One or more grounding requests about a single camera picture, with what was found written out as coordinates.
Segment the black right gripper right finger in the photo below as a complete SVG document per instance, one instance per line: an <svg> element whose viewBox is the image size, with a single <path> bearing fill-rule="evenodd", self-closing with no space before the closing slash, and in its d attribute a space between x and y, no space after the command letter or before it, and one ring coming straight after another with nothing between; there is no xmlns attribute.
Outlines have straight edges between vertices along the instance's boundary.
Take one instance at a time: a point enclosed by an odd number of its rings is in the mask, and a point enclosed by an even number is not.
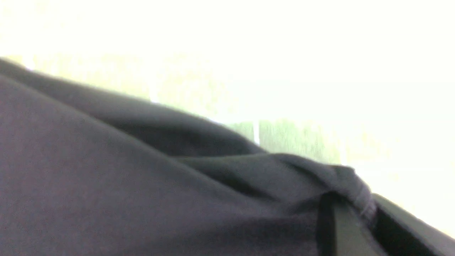
<svg viewBox="0 0 455 256"><path fill-rule="evenodd" d="M374 237L390 256L453 256L455 241L376 193Z"/></svg>

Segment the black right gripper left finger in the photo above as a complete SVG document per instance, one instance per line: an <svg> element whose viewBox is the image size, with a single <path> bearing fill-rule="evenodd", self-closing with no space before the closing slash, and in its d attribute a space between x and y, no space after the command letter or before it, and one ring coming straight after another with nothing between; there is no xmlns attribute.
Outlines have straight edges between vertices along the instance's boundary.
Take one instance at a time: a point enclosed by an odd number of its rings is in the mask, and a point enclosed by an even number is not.
<svg viewBox="0 0 455 256"><path fill-rule="evenodd" d="M386 256L356 211L340 196L325 193L317 217L319 256Z"/></svg>

